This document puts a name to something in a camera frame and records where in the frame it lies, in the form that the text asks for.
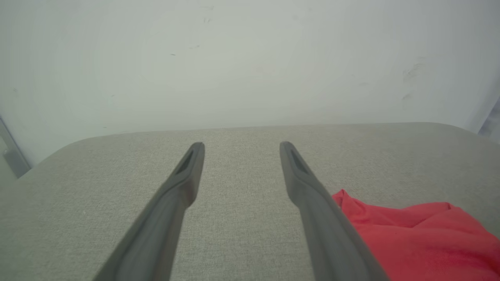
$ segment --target wall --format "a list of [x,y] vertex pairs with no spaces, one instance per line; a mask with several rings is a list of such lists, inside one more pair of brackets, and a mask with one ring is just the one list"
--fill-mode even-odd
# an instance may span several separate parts
[[6,0],[0,114],[31,164],[89,137],[439,122],[498,98],[497,0]]

